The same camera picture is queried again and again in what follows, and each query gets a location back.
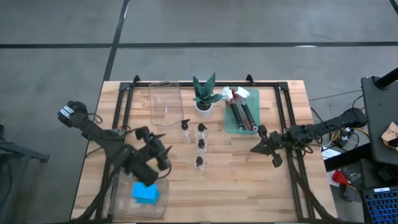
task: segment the white pot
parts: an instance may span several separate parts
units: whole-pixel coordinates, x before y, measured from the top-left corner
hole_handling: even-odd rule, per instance
[[[213,109],[213,104],[210,105],[210,108],[208,108],[207,110],[203,111],[203,110],[199,109],[198,105],[195,103],[195,109],[196,109],[197,115],[199,117],[207,118],[211,114],[211,110]]]

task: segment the black bottle cap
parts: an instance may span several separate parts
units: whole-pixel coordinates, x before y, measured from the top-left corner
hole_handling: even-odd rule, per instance
[[[207,130],[206,126],[205,126],[204,124],[200,123],[200,124],[198,125],[198,131],[199,131],[199,132],[202,132],[202,131],[204,131],[204,130]]]
[[[201,149],[203,149],[203,148],[205,147],[205,140],[199,139],[198,147],[201,148]]]
[[[181,121],[181,128],[186,131],[188,130],[188,121],[190,121],[191,119],[185,119]]]
[[[197,167],[201,166],[203,164],[203,158],[198,156],[197,157]]]

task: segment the green plant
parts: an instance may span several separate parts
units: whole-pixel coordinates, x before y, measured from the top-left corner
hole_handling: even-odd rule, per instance
[[[207,82],[201,86],[198,79],[193,76],[193,87],[195,89],[196,97],[193,99],[201,105],[210,105],[222,99],[223,95],[213,94],[214,86],[216,85],[216,73],[214,73]]]

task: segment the clear plastic bin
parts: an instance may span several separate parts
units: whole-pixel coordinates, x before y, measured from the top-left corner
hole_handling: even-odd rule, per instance
[[[150,122],[153,125],[172,126],[184,119],[180,84],[158,82],[148,86],[150,95]]]
[[[168,204],[169,181],[167,179],[156,180],[157,190],[160,191],[160,197],[156,204],[137,203],[136,199],[131,197],[135,181],[131,174],[126,175],[124,172],[120,172],[113,214],[145,218],[163,217]]]
[[[256,122],[257,125],[260,125],[260,97],[259,91],[253,88],[247,88],[248,92],[250,92],[250,96],[247,100],[247,105],[249,106],[250,113]],[[244,114],[242,106],[240,103],[236,102],[238,105],[238,109]],[[234,133],[234,134],[257,134],[257,131],[250,131],[250,130],[239,130],[238,125],[236,124],[236,120],[232,109],[230,106],[225,107],[225,115],[224,115],[224,130],[227,133]]]

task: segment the potted plant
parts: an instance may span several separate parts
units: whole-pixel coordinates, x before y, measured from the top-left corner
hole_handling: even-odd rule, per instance
[[[216,85],[216,73],[214,73],[207,82],[201,86],[198,79],[193,77],[193,87],[195,89],[196,97],[193,99],[197,115],[206,118],[211,114],[213,103],[222,99],[223,95],[213,94],[214,86]]]

